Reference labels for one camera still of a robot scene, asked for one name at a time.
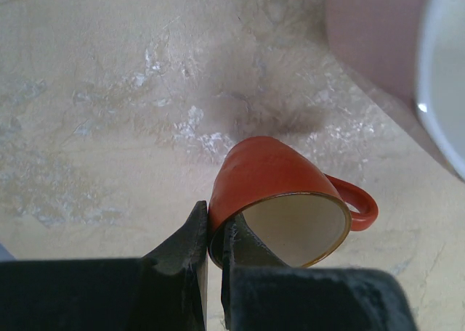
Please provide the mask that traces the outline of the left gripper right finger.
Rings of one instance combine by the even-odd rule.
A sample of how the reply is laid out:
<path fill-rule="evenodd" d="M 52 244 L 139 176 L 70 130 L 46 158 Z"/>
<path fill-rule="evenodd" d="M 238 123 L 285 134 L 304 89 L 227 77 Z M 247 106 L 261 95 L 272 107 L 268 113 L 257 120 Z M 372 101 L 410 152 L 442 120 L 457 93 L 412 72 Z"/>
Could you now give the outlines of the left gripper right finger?
<path fill-rule="evenodd" d="M 403 289 L 374 269 L 285 265 L 246 226 L 227 222 L 222 305 L 228 330 L 416 330 Z"/>

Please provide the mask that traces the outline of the pink faceted mug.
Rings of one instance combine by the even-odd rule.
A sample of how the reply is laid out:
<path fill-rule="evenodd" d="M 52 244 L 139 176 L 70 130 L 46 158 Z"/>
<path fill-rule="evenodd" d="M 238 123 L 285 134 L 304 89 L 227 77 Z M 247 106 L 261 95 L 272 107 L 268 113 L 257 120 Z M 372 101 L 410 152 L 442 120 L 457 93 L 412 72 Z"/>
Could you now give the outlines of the pink faceted mug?
<path fill-rule="evenodd" d="M 416 102 L 423 17 L 430 0 L 326 0 L 331 51 L 355 83 L 457 179 L 464 172 L 421 121 Z"/>

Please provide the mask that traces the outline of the small red-orange cup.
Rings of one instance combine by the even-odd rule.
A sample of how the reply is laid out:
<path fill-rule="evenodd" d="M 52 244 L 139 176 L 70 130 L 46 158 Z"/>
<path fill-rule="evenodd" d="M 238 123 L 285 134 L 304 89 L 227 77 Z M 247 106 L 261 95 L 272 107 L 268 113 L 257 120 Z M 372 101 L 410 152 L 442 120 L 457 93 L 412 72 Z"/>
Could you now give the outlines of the small red-orange cup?
<path fill-rule="evenodd" d="M 209 201 L 209 255 L 223 267 L 227 223 L 240 219 L 259 247 L 306 268 L 334 252 L 351 231 L 377 219 L 363 189 L 329 176 L 270 136 L 239 142 L 227 154 Z"/>

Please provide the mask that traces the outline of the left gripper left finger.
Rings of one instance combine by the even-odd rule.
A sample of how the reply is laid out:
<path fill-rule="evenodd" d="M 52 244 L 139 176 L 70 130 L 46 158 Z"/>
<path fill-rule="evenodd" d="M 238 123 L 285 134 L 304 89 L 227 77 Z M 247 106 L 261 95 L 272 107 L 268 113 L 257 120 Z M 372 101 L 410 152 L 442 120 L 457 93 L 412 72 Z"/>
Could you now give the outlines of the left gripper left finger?
<path fill-rule="evenodd" d="M 207 205 L 138 258 L 1 264 L 3 330 L 204 330 Z"/>

